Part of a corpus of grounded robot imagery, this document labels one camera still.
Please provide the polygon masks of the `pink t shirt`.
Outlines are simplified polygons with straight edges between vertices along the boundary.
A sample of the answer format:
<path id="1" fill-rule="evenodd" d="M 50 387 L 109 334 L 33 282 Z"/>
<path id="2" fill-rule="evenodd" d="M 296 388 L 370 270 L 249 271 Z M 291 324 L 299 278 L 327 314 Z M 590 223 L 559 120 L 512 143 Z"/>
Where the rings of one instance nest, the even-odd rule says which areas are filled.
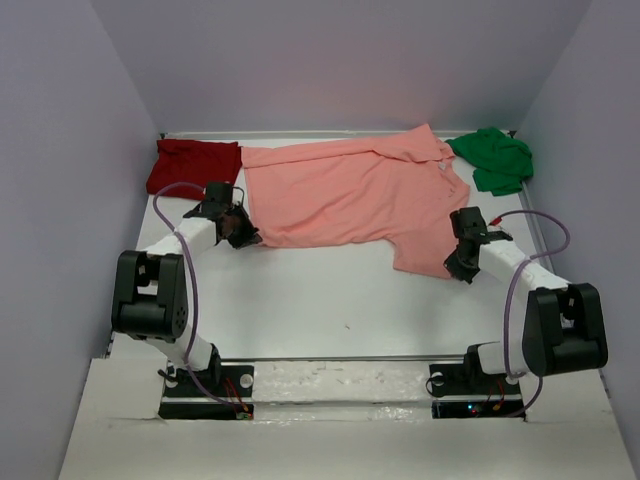
<path id="1" fill-rule="evenodd" d="M 449 278 L 450 214 L 470 187 L 428 125 L 378 137 L 245 147 L 250 216 L 270 248 L 388 241 L 396 270 Z"/>

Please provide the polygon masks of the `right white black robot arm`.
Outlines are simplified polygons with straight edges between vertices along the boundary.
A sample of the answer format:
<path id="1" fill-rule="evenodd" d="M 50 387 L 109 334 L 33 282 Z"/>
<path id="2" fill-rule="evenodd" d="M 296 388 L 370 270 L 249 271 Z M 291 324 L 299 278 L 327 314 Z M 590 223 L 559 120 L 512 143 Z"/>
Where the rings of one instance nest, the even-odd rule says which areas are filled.
<path id="1" fill-rule="evenodd" d="M 497 376 L 517 380 L 598 370 L 609 360 L 601 299 L 595 286 L 571 283 L 529 256 L 498 228 L 503 217 L 487 223 L 477 207 L 450 214 L 455 250 L 444 266 L 470 284 L 487 273 L 507 286 L 502 338 L 472 345 L 460 368 L 462 384 L 482 392 Z"/>

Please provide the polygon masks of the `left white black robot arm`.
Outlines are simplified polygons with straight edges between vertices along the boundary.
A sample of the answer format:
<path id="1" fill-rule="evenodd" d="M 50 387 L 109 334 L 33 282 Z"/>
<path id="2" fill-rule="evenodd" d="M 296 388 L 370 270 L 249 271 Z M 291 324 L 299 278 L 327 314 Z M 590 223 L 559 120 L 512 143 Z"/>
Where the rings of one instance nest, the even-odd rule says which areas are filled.
<path id="1" fill-rule="evenodd" d="M 185 187 L 201 200 L 174 224 L 160 209 L 165 193 Z M 174 370 L 159 370 L 169 387 L 189 385 L 213 401 L 232 405 L 214 392 L 225 380 L 218 348 L 198 332 L 199 287 L 194 260 L 222 242 L 239 250 L 262 242 L 242 198 L 229 182 L 205 187 L 176 182 L 162 188 L 152 208 L 169 233 L 142 250 L 125 250 L 117 260 L 112 298 L 112 330 L 160 351 Z"/>

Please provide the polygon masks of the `red folded t shirt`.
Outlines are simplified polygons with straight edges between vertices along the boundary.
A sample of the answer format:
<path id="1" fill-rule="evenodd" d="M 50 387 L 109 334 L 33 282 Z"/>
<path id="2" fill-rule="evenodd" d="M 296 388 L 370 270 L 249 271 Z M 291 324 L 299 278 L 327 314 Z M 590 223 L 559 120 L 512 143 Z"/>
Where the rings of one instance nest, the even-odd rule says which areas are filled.
<path id="1" fill-rule="evenodd" d="M 146 191 L 158 194 L 168 185 L 186 182 L 203 190 L 211 182 L 234 184 L 242 166 L 237 142 L 160 139 L 157 160 L 146 181 Z"/>

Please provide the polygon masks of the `green crumpled t shirt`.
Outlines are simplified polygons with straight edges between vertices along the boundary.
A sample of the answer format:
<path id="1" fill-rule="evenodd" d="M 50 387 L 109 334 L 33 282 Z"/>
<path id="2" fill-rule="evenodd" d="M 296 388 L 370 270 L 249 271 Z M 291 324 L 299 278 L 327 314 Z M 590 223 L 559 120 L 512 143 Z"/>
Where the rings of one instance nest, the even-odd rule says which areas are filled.
<path id="1" fill-rule="evenodd" d="M 480 192 L 493 196 L 516 194 L 534 175 L 529 147 L 497 128 L 482 128 L 446 143 L 456 156 L 474 167 L 473 180 Z"/>

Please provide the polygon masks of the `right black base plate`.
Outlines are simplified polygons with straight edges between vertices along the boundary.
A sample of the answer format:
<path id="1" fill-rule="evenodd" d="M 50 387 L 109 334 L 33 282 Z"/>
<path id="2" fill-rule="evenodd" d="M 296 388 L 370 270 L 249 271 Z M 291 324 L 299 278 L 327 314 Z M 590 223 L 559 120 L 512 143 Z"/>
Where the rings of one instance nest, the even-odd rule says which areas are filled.
<path id="1" fill-rule="evenodd" d="M 432 364 L 429 373 L 425 388 L 436 420 L 509 417 L 524 407 L 520 386 L 505 375 L 472 374 L 462 363 Z"/>

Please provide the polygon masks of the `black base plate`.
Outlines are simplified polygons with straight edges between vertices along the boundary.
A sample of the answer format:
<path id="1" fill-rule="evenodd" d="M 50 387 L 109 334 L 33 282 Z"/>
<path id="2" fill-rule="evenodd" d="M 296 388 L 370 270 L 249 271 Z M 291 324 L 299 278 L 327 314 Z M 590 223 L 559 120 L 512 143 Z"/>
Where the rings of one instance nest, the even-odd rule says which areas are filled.
<path id="1" fill-rule="evenodd" d="M 223 363 L 217 372 L 195 372 L 201 389 L 185 369 L 169 363 L 163 379 L 159 416 L 164 420 L 244 421 L 254 417 L 254 366 Z"/>
<path id="2" fill-rule="evenodd" d="M 425 388 L 436 420 L 509 417 L 524 407 L 520 386 L 505 375 L 472 374 L 462 363 L 432 364 L 429 373 Z"/>

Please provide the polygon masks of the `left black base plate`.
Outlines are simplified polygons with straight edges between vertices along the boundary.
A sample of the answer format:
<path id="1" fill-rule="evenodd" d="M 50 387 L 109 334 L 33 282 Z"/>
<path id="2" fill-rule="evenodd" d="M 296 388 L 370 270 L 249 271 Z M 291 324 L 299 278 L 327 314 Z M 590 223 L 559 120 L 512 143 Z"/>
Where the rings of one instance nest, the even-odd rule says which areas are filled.
<path id="1" fill-rule="evenodd" d="M 185 369 L 169 363 L 163 379 L 159 416 L 164 420 L 244 421 L 254 417 L 254 366 L 223 363 L 217 372 L 195 372 L 201 389 Z"/>

